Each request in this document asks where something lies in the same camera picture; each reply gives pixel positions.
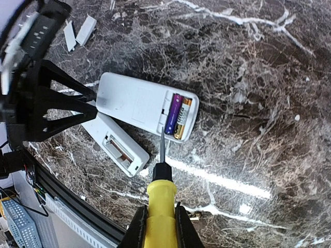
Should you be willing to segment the white slim remote control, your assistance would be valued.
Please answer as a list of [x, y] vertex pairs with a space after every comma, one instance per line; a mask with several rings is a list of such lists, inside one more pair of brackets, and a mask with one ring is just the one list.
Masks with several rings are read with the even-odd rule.
[[98, 112], [82, 126], [126, 176], [134, 177], [147, 164], [149, 154], [110, 116]]

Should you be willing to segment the gold ultra AAA battery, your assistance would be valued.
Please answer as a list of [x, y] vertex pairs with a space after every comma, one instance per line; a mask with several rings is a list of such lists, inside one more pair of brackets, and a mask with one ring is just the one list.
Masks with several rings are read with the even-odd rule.
[[177, 118], [176, 126], [175, 126], [175, 131], [174, 131], [175, 139], [178, 139], [178, 140], [182, 139], [191, 104], [192, 104], [192, 99], [190, 99], [190, 98], [183, 99], [183, 102], [182, 102], [182, 105], [180, 108], [180, 112], [179, 112], [179, 115]]

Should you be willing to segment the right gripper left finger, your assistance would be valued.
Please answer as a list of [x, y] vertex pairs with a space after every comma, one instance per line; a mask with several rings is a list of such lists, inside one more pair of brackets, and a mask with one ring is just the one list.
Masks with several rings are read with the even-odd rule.
[[148, 208], [139, 207], [127, 229], [120, 247], [124, 248], [142, 248], [144, 245], [146, 227], [147, 227]]

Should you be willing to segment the perforated metal bracket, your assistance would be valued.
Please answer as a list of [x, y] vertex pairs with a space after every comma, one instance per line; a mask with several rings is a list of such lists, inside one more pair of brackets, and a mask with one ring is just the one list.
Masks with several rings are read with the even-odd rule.
[[19, 247], [42, 248], [35, 225], [28, 212], [14, 200], [1, 202], [9, 230]]

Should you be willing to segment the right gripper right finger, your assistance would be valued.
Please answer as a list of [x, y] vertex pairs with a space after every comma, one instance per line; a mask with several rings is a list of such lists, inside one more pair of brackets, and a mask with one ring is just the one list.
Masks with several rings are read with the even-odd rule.
[[189, 219], [187, 211], [177, 203], [175, 207], [177, 246], [180, 248], [205, 248]]

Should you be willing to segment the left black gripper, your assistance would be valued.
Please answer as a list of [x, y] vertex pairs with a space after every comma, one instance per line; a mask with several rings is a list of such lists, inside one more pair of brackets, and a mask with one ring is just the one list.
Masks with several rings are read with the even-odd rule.
[[[1, 96], [1, 120], [12, 150], [22, 149], [23, 142], [42, 142], [75, 125], [96, 118], [97, 109], [89, 104], [96, 93], [49, 60], [38, 60], [9, 73], [9, 92]], [[56, 81], [78, 95], [69, 96], [50, 89]], [[58, 119], [47, 119], [48, 110], [75, 112]]]

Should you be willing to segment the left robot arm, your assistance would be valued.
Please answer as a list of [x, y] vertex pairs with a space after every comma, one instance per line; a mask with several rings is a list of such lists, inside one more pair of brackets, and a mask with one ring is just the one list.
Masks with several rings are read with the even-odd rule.
[[1, 178], [31, 161], [23, 142], [43, 142], [75, 125], [96, 118], [90, 104], [97, 94], [49, 60], [13, 73], [7, 95], [1, 95], [1, 121], [11, 152], [1, 153]]

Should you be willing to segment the purple AAA battery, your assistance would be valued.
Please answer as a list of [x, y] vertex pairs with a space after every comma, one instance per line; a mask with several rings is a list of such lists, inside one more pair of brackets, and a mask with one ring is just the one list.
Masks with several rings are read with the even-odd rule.
[[179, 94], [173, 95], [167, 122], [166, 122], [165, 128], [164, 128], [165, 134], [168, 134], [168, 135], [174, 134], [174, 129], [175, 129], [177, 118], [178, 118], [180, 108], [181, 108], [181, 105], [183, 102], [183, 98], [184, 97]]

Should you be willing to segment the grey remote battery cover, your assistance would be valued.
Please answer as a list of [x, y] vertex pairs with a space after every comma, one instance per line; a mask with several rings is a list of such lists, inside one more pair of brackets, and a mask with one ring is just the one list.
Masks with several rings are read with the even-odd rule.
[[86, 17], [84, 23], [82, 24], [82, 26], [76, 36], [76, 42], [80, 46], [85, 46], [89, 37], [91, 36], [92, 32], [94, 31], [96, 24], [97, 24], [96, 19], [94, 19], [91, 16]]

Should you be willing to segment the black front rail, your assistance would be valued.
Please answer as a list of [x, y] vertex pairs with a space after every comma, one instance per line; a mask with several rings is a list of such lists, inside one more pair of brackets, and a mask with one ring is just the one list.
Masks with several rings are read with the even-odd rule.
[[104, 235], [110, 241], [118, 245], [124, 237], [125, 230], [109, 220], [100, 212], [91, 207], [84, 200], [76, 196], [64, 186], [45, 167], [35, 167], [36, 182], [53, 197], [58, 197], [70, 210], [77, 214], [83, 221], [94, 230]]

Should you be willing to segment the white battery cover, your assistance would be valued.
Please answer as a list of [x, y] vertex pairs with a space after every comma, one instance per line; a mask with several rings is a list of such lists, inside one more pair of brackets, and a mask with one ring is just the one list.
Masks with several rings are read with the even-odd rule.
[[74, 48], [77, 44], [76, 38], [74, 35], [72, 21], [70, 21], [66, 24], [66, 26], [63, 29], [63, 32], [64, 32], [64, 36], [65, 36], [67, 50], [68, 50], [68, 52], [71, 52], [74, 50]]

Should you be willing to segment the yellow handled screwdriver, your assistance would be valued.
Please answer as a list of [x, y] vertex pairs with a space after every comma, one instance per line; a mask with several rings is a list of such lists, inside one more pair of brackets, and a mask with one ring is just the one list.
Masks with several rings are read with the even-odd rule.
[[174, 198], [177, 188], [172, 168], [165, 159], [165, 137], [161, 131], [160, 161], [154, 166], [152, 182], [147, 187], [148, 216], [144, 247], [177, 247]]

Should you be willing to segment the grey remote control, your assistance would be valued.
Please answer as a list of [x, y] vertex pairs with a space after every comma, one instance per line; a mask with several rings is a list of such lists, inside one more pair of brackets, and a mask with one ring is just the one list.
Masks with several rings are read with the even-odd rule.
[[200, 101], [192, 92], [106, 72], [99, 81], [96, 107], [103, 114], [161, 136], [174, 94], [192, 99], [182, 139], [164, 134], [167, 140], [181, 144], [188, 141], [198, 114]]

